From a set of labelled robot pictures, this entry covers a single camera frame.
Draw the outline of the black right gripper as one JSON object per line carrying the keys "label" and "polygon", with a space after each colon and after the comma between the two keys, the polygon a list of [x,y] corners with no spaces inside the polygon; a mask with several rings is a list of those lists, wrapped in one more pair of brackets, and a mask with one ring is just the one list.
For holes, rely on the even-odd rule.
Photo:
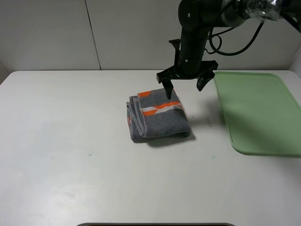
{"label": "black right gripper", "polygon": [[171,80],[198,79],[197,89],[202,91],[206,84],[211,81],[218,64],[216,61],[189,61],[178,62],[164,71],[157,73],[158,83],[163,83],[167,99],[171,99],[174,89]]}

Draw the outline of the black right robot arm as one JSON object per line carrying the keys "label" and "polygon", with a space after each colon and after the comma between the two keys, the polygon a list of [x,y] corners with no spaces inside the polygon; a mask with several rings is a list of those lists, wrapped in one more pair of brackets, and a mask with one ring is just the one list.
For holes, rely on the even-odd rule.
{"label": "black right robot arm", "polygon": [[[204,61],[206,44],[212,53],[222,56],[236,56],[245,52],[255,41],[265,20],[278,20],[283,7],[282,0],[182,0],[178,7],[178,19],[182,27],[180,39],[170,40],[175,49],[174,65],[157,74],[158,83],[171,99],[174,89],[172,80],[197,79],[201,91],[214,78],[216,61]],[[261,20],[253,37],[241,50],[226,53],[213,44],[215,27],[235,29],[249,18]]]}

